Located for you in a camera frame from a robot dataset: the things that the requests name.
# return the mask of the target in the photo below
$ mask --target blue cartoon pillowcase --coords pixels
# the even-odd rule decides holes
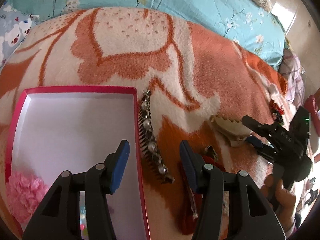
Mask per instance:
[[[0,8],[0,71],[14,50],[30,32],[30,15],[23,14],[5,2]]]

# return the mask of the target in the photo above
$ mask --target metal screw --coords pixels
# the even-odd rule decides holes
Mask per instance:
[[[212,169],[213,169],[213,165],[210,164],[210,163],[206,163],[206,164],[204,165],[204,168],[205,168],[206,170],[212,170]]]
[[[244,171],[244,170],[239,171],[239,174],[240,174],[240,176],[242,176],[242,177],[248,176],[248,173],[247,173],[246,171]]]
[[[104,169],[104,164],[103,164],[103,163],[98,163],[98,164],[96,165],[96,169],[97,169],[97,170],[102,170],[102,169]]]
[[[69,172],[69,171],[63,171],[63,172],[61,173],[61,176],[64,177],[64,178],[68,177],[69,175],[70,175],[70,172]]]

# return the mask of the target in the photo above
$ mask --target light blue floral bed sheet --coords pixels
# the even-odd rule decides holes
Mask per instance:
[[[77,9],[123,6],[151,8],[198,23],[258,55],[278,69],[284,31],[276,17],[252,0],[8,0],[40,21]]]

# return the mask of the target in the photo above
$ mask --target bed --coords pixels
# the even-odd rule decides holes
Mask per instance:
[[[136,87],[139,98],[143,90],[151,90],[154,134],[176,179],[174,184],[160,184],[143,161],[151,238],[159,240],[191,239],[179,229],[185,197],[177,165],[182,139],[189,140],[198,153],[213,145],[228,172],[247,170],[259,187],[271,173],[272,167],[253,148],[230,147],[208,123],[211,115],[239,120],[245,114],[271,123],[270,100],[284,107],[285,127],[293,117],[291,103],[285,98],[288,82],[276,71],[283,56],[284,32],[276,18],[251,0],[8,3],[31,14],[38,24],[31,28],[0,75],[2,146],[15,102],[26,88],[120,85]],[[4,156],[5,147],[0,150],[0,156]],[[4,181],[4,165],[0,175]],[[298,185],[297,195],[301,191],[302,185]],[[1,183],[1,217],[19,236],[4,192]],[[225,235],[226,214],[223,219]]]

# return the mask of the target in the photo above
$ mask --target blanket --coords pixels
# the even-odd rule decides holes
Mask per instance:
[[[12,112],[24,89],[37,86],[116,85],[152,90],[150,110],[158,148],[173,184],[161,184],[142,160],[151,239],[191,239],[179,229],[183,183],[179,143],[195,152],[212,145],[227,172],[247,170],[259,187],[270,165],[247,144],[231,148],[209,123],[218,114],[249,115],[272,123],[269,102],[284,107],[286,80],[256,55],[204,27],[140,8],[95,8],[31,29],[0,75],[0,215],[19,235],[5,196],[4,150]],[[223,217],[221,236],[225,236]]]

